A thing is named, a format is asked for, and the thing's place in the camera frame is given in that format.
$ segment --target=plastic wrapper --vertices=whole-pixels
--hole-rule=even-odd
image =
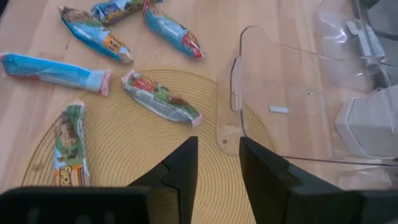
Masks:
[[[85,104],[75,101],[62,112],[55,124],[54,168],[55,185],[86,187],[90,173],[86,161],[83,115]]]
[[[202,115],[181,96],[153,82],[134,70],[122,77],[123,87],[146,108],[171,121],[188,121],[199,125]]]
[[[92,71],[67,63],[12,53],[0,53],[0,65],[10,77],[43,80],[104,96],[108,94],[111,75],[108,71]]]
[[[70,31],[87,46],[118,62],[132,62],[132,54],[124,43],[88,12],[65,6],[59,11]]]
[[[103,24],[112,24],[144,7],[144,0],[113,0],[95,4],[92,15]]]
[[[143,16],[147,27],[167,40],[176,49],[194,59],[204,57],[195,35],[158,9],[149,0],[145,1]]]

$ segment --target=small white piece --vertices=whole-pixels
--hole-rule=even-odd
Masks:
[[[270,106],[269,111],[274,112],[274,113],[283,113],[283,114],[289,113],[288,108],[284,108],[284,107],[280,107],[280,106]]]

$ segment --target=red label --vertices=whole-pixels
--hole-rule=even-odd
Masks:
[[[139,90],[145,90],[148,91],[149,93],[152,92],[152,90],[155,88],[156,83],[152,82],[148,78],[138,78],[136,81],[132,84],[133,87],[136,87]]]

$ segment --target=round placemat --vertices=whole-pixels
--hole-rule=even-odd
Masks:
[[[199,137],[198,182],[192,223],[254,223],[239,158],[228,156],[216,143],[216,83],[177,68],[141,69],[138,72],[181,94],[203,114],[193,129],[174,123],[135,102],[119,77],[111,80],[107,97],[83,91],[71,101],[85,102],[84,132],[92,186],[126,186],[153,168],[189,136]],[[272,138],[261,120],[246,107],[249,133],[269,149]],[[33,145],[23,170],[22,185],[52,185],[53,125]]]

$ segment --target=crimped wrapper end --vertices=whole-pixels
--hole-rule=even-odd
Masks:
[[[123,87],[127,85],[127,82],[129,81],[130,76],[132,74],[134,74],[134,72],[136,72],[136,71],[134,71],[134,69],[133,69],[130,72],[127,72],[127,74],[125,76],[120,78],[122,80]]]

